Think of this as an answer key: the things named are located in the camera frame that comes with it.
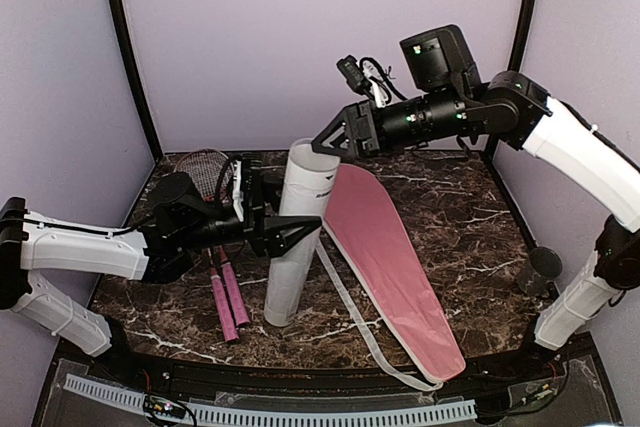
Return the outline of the white shuttlecock tube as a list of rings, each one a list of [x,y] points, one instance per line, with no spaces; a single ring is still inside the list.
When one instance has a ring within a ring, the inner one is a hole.
[[[279,216],[323,218],[337,169],[332,172],[307,171],[288,158]],[[264,318],[269,324],[285,327],[294,320],[319,235],[317,229],[284,256],[271,260],[264,305]]]

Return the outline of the white pink badminton racket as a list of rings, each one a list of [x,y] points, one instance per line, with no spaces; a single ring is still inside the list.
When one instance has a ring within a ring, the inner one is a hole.
[[[215,194],[210,200],[207,201],[216,201]],[[226,252],[224,251],[222,246],[218,248],[218,255],[220,263],[219,268],[216,267],[216,270],[223,281],[227,299],[229,301],[229,305],[231,307],[231,312],[237,329],[241,326],[249,324],[250,320],[245,308],[244,301],[242,299],[239,284],[237,282],[232,263],[227,257]]]

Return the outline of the pink racket bag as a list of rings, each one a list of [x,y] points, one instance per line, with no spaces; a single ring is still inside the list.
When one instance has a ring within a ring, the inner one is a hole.
[[[419,372],[433,384],[461,374],[465,359],[378,179],[361,167],[340,165],[323,227]]]

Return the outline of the clear plastic tube lid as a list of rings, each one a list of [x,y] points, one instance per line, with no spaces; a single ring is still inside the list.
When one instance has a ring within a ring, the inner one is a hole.
[[[315,153],[309,138],[295,141],[289,149],[288,158],[297,167],[313,172],[332,172],[340,165],[339,157]]]

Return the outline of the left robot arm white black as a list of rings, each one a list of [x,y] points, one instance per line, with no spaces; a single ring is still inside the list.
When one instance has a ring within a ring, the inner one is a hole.
[[[1,209],[1,307],[30,318],[54,336],[100,358],[120,383],[141,374],[115,320],[80,306],[43,271],[106,274],[147,284],[169,284],[194,266],[205,248],[247,241],[259,256],[284,256],[321,225],[319,216],[270,216],[257,162],[242,160],[231,202],[207,201],[186,172],[163,177],[149,193],[151,214],[122,229],[66,223],[9,198]]]

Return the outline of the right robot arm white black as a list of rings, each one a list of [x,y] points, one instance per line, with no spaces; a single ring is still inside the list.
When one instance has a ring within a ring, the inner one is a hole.
[[[639,286],[639,168],[572,107],[516,71],[487,83],[461,29],[453,24],[401,41],[421,95],[386,107],[372,100],[344,107],[311,142],[340,158],[382,153],[443,138],[494,135],[562,172],[610,213],[585,266],[537,318],[527,345],[510,360],[521,381],[534,379],[549,352],[617,294]]]

